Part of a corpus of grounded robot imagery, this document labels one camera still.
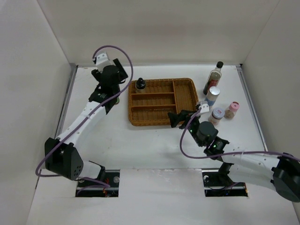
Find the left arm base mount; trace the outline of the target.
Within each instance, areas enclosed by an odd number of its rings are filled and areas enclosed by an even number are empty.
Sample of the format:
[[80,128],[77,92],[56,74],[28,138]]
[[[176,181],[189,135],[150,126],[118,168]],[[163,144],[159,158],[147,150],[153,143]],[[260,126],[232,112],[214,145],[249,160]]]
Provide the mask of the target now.
[[79,180],[75,197],[109,198],[119,196],[120,170],[107,170],[102,182],[109,187],[91,180]]

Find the small black-capped glass jar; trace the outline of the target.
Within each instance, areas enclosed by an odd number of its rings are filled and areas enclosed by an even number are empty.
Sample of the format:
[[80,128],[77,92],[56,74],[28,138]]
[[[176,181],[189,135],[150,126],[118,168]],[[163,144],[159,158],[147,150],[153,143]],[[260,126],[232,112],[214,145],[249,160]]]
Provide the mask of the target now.
[[143,93],[146,89],[146,81],[143,78],[138,78],[135,82],[135,92],[136,93]]

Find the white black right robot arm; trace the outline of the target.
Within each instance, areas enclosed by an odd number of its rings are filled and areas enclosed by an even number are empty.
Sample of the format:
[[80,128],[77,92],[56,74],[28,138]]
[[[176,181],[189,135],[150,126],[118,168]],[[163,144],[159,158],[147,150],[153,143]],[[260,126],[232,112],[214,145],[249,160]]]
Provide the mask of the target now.
[[276,191],[291,202],[300,201],[300,160],[288,153],[245,151],[218,137],[211,122],[199,121],[197,111],[168,113],[171,127],[189,132],[199,147],[204,147],[204,159],[222,162],[217,180],[222,185],[231,182],[251,183]]

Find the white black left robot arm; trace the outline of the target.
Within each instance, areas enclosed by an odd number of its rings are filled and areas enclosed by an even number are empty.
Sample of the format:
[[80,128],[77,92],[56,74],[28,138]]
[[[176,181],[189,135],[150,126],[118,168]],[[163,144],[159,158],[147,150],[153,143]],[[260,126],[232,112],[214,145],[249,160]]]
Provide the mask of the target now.
[[45,167],[47,170],[69,180],[89,178],[90,183],[100,187],[105,182],[105,168],[92,161],[83,160],[80,155],[82,143],[117,103],[120,84],[128,78],[118,59],[96,60],[97,68],[91,74],[98,85],[75,121],[56,138],[45,142]]

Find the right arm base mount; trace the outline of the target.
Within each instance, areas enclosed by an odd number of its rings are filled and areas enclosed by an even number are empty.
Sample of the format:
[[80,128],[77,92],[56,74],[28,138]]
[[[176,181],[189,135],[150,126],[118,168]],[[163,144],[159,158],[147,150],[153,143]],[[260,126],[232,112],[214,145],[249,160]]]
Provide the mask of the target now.
[[218,170],[202,170],[202,180],[206,197],[248,197],[245,183],[233,182]]

